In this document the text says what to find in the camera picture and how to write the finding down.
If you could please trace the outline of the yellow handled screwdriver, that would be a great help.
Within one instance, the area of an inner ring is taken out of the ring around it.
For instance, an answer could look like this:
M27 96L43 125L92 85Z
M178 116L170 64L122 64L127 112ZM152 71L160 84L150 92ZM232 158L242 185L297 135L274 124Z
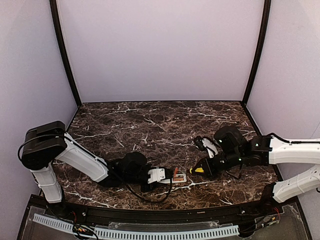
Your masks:
M205 171L203 170L202 167L197 167L197 168L190 168L187 172L192 174L193 172L205 172Z

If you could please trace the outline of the white remote control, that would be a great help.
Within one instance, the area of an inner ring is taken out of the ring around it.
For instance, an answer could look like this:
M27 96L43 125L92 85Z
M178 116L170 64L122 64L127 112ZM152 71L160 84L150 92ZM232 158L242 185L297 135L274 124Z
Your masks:
M187 175L185 173L179 173L176 176L173 176L172 179L164 179L161 180L159 183L161 184L181 184L187 182Z

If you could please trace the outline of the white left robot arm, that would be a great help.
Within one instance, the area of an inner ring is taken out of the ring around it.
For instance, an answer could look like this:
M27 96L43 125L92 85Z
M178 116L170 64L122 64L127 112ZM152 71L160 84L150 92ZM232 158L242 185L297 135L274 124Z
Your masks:
M17 156L33 174L50 204L62 202L64 196L52 167L53 161L61 161L75 168L105 188L125 184L140 184L149 188L166 177L164 168L151 167L140 152L130 152L114 161L94 155L66 132L61 121L28 130Z

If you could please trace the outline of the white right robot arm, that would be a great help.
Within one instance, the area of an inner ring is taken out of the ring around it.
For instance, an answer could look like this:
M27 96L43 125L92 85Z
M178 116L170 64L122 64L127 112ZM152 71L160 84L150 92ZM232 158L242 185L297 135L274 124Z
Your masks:
M213 139L197 136L193 141L208 156L190 169L192 175L215 177L235 166L313 164L313 167L294 177L266 185L260 198L261 204L283 203L292 197L320 189L319 139L284 139L269 133L246 140L235 126L224 126L214 134Z

